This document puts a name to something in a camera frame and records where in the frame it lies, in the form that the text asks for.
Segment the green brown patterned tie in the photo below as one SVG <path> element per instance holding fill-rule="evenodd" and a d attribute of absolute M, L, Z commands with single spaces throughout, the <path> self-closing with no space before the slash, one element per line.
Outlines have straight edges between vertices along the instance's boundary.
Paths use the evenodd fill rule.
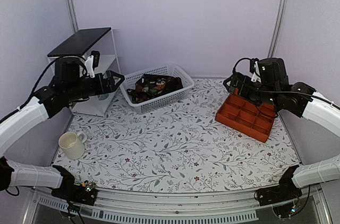
<path fill-rule="evenodd" d="M 132 103 L 139 104 L 181 89 L 183 84 L 179 77 L 144 74 L 136 81 L 134 89 L 126 91 Z"/>

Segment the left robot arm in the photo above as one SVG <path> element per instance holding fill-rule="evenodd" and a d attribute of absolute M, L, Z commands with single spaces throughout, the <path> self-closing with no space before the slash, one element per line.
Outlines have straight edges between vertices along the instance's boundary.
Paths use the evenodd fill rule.
<path fill-rule="evenodd" d="M 95 73 L 99 58 L 99 53 L 88 58 L 56 58 L 49 63 L 55 67 L 49 85 L 38 88 L 35 84 L 27 100 L 1 119 L 1 190 L 19 186 L 48 187 L 68 200 L 79 195 L 75 178 L 66 169 L 23 165 L 6 159 L 3 154 L 26 132 L 51 119 L 63 108 L 93 96 L 115 92 L 125 77 L 111 70 Z"/>

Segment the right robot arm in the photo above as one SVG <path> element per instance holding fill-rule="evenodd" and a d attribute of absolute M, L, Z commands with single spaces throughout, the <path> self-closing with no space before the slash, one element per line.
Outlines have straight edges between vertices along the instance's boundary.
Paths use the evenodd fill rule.
<path fill-rule="evenodd" d="M 234 93 L 256 106 L 270 104 L 276 111 L 287 110 L 339 136 L 338 105 L 303 82 L 290 84 L 281 58 L 247 60 L 252 76 L 243 75 L 233 68 L 232 75 L 223 82 L 229 93 Z M 275 196 L 278 200 L 285 201 L 294 194 L 295 188 L 338 179 L 339 156 L 310 165 L 290 167 L 280 178 Z"/>

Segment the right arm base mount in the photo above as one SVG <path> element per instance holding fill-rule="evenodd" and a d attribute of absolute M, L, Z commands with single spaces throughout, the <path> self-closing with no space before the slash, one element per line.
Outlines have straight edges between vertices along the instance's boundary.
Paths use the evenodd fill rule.
<path fill-rule="evenodd" d="M 255 191 L 253 197 L 260 206 L 273 205 L 291 200 L 291 203 L 281 204 L 272 207 L 274 215 L 279 219 L 290 219 L 298 215 L 307 205 L 311 193 L 311 186 L 308 186 L 307 197 L 302 203 L 302 190 L 294 185 L 277 185 L 267 188 L 260 188 Z"/>

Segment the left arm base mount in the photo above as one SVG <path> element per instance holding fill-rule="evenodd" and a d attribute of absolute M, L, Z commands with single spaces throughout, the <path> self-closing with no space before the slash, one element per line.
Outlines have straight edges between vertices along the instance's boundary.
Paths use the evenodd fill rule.
<path fill-rule="evenodd" d="M 77 184 L 64 184 L 60 188 L 52 189 L 53 197 L 65 200 L 67 202 L 80 203 L 84 205 L 94 206 L 97 198 L 98 190 L 94 182 L 88 180 Z"/>

